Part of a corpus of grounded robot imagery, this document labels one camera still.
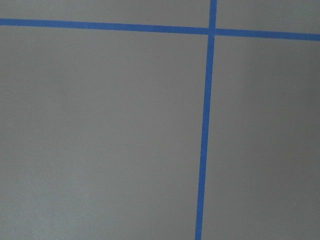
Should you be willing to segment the blue tape line lengthwise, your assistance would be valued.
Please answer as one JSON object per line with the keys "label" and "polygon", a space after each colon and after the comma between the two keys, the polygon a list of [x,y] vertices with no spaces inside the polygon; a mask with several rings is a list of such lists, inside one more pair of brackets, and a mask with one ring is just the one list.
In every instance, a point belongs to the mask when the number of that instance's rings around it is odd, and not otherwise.
{"label": "blue tape line lengthwise", "polygon": [[209,128],[210,128],[212,79],[213,79],[213,69],[214,69],[217,6],[218,6],[218,2],[216,0],[210,1],[208,35],[207,35],[207,50],[206,50],[204,97],[203,97],[203,111],[202,111],[197,206],[196,206],[196,219],[195,219],[195,232],[194,232],[194,238],[196,240],[200,240],[202,238],[202,229],[203,229],[207,154],[208,154],[208,140],[209,140]]}

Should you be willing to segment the blue tape line crosswise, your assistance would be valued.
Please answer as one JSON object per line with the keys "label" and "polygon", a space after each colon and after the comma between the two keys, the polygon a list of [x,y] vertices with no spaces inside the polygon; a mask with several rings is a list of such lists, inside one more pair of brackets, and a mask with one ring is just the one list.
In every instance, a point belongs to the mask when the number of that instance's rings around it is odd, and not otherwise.
{"label": "blue tape line crosswise", "polygon": [[125,24],[125,23],[40,20],[40,19],[16,19],[16,18],[2,18],[0,20],[0,24],[2,26],[17,26],[17,27],[44,27],[44,28],[189,34],[189,35],[214,35],[214,36],[224,36],[224,37],[246,37],[246,38],[282,39],[282,40],[314,41],[314,42],[318,42],[320,40],[320,35],[313,34],[313,33],[243,30],[243,29],[212,28],[212,27],[209,28],[209,27],[191,27],[191,26],[168,26],[168,25]]}

